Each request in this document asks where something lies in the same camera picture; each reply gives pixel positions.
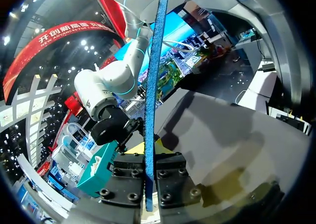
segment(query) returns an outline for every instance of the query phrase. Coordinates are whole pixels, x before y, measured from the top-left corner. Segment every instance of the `black cable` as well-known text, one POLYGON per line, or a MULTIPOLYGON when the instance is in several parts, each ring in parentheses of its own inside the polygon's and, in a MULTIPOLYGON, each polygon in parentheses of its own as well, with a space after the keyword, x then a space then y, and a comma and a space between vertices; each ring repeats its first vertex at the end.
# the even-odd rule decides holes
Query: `black cable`
POLYGON ((260 44, 259 44, 259 34, 257 33, 257 31, 255 31, 255 35, 256 35, 256 41, 257 41, 258 50, 259 50, 260 54, 263 56, 263 60, 266 60, 265 55, 261 51, 261 47, 260 47, 260 44))

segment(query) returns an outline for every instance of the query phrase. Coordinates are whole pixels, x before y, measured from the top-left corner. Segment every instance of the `red banner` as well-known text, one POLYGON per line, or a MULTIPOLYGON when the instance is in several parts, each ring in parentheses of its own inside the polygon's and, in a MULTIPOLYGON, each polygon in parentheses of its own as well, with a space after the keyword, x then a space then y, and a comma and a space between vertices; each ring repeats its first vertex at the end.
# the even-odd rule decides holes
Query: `red banner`
POLYGON ((3 80, 4 99, 7 105, 10 105, 17 89, 17 77, 25 66, 37 55, 41 50, 52 44, 53 42, 82 31, 99 31, 104 30, 111 33, 115 40, 124 44, 123 40, 108 27, 93 21, 73 21, 64 23, 48 29, 44 33, 34 38, 15 58, 3 80))
POLYGON ((38 174, 39 174, 40 176, 45 175, 46 172, 49 170, 49 168, 50 168, 50 162, 47 161, 47 162, 45 162, 45 163, 38 169, 38 174))
POLYGON ((74 95, 71 95, 66 101, 65 105, 71 111, 74 116, 77 116, 83 109, 81 102, 78 100, 78 92, 74 92, 74 95))
POLYGON ((107 16, 112 22, 115 30, 119 34, 119 36, 124 39, 125 38, 125 20, 123 17, 123 13, 119 4, 114 0, 99 0, 105 9, 107 16))
POLYGON ((107 60, 105 60, 105 61, 102 63, 100 69, 105 68, 107 65, 109 65, 110 63, 112 63, 112 62, 114 62, 114 61, 116 61, 116 60, 117 60, 117 59, 115 58, 115 56, 111 56, 110 58, 108 58, 107 60))

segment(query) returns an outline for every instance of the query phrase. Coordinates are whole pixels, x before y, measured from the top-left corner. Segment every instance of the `cable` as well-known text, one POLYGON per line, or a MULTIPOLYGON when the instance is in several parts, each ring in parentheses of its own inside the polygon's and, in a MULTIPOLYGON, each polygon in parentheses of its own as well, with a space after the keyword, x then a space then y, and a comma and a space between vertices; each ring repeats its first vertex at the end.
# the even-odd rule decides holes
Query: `cable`
MULTIPOLYGON (((150 29, 150 31, 152 33, 154 33, 152 27, 148 24, 148 23, 145 23, 147 25, 147 27, 150 29)), ((162 43, 172 49, 175 49, 175 50, 178 50, 178 51, 182 51, 182 52, 186 52, 186 53, 193 53, 193 52, 196 52, 198 50, 198 48, 194 48, 193 46, 189 45, 189 44, 185 44, 185 43, 182 43, 182 42, 178 42, 178 41, 174 41, 174 40, 163 40, 162 43), (170 44, 168 44, 167 42, 169 43, 176 43, 176 44, 179 44, 179 45, 183 45, 185 47, 187 47, 188 49, 190 50, 184 50, 184 49, 181 49, 179 47, 175 47, 175 46, 172 46, 170 44)), ((148 53, 148 56, 150 56, 150 53, 149 53, 149 47, 147 48, 147 53, 148 53)))
POLYGON ((263 56, 263 60, 265 61, 266 60, 266 57, 265 57, 265 55, 262 53, 262 51, 261 51, 261 46, 260 46, 260 43, 259 43, 259 38, 258 38, 258 32, 255 30, 255 36, 256 36, 256 42, 257 42, 257 47, 258 47, 258 50, 259 50, 259 52, 260 52, 260 54, 263 56))
POLYGON ((238 102, 237 102, 237 99, 238 99, 238 97, 243 93, 243 92, 246 92, 247 90, 242 90, 239 94, 238 94, 238 96, 236 97, 236 99, 235 99, 235 104, 238 104, 238 102))

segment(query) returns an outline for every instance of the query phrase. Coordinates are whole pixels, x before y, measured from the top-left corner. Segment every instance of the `metal bolt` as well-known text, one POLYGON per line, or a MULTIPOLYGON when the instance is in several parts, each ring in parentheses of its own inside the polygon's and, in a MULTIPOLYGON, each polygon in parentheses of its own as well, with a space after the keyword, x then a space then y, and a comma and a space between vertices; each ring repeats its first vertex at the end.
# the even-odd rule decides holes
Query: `metal bolt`
POLYGON ((132 171, 132 177, 136 178, 137 176, 139 176, 139 171, 138 170, 133 170, 132 171))
POLYGON ((121 174, 121 170, 120 170, 119 168, 114 168, 113 174, 114 174, 115 176, 119 176, 119 175, 121 174))
POLYGON ((132 201, 132 202, 137 202, 139 197, 136 193, 129 193, 127 196, 128 200, 132 201))
POLYGON ((162 197, 161 197, 161 201, 162 201, 163 203, 168 203, 168 202, 171 201, 171 199, 172 199, 172 195, 171 195, 170 193, 165 193, 165 194, 163 194, 162 197))
POLYGON ((108 189, 103 188, 100 190, 100 195, 105 199, 109 199, 111 196, 111 192, 108 189))
POLYGON ((187 170, 186 169, 179 169, 179 175, 180 176, 185 176, 185 175, 187 175, 188 174, 188 172, 187 172, 187 170))
POLYGON ((201 190, 198 188, 193 188, 190 190, 190 195, 192 198, 199 198, 201 196, 201 190))
POLYGON ((163 170, 163 171, 159 172, 159 175, 160 175, 161 178, 166 178, 168 176, 168 172, 163 170))

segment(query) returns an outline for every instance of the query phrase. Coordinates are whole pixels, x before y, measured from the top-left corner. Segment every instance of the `gray tabletop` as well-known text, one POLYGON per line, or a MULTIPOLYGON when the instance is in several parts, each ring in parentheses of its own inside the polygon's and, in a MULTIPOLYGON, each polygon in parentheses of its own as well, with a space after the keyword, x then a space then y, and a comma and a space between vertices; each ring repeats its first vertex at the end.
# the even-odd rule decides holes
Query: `gray tabletop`
MULTIPOLYGON (((155 133, 184 155, 196 185, 212 187, 213 212, 267 181, 287 194, 310 147, 308 136, 284 122, 183 89, 156 110, 155 133)), ((130 144, 141 141, 134 136, 130 144)))

